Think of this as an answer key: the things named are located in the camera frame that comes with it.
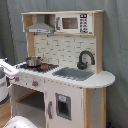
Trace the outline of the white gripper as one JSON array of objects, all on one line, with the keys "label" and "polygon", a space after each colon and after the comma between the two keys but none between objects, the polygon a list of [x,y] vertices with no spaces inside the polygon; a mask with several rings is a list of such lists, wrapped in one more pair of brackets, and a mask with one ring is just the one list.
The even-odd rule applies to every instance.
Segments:
[{"label": "white gripper", "polygon": [[4,68],[4,73],[10,79],[13,79],[19,73],[15,67],[6,63],[3,59],[0,59],[0,66]]}]

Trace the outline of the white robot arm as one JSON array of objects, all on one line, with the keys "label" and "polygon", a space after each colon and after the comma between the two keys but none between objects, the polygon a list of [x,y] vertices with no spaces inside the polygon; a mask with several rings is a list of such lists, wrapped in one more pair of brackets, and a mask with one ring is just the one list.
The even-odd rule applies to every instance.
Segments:
[{"label": "white robot arm", "polygon": [[[0,105],[9,98],[6,78],[13,79],[19,71],[0,59]],[[37,128],[30,120],[22,116],[12,117],[3,128]]]}]

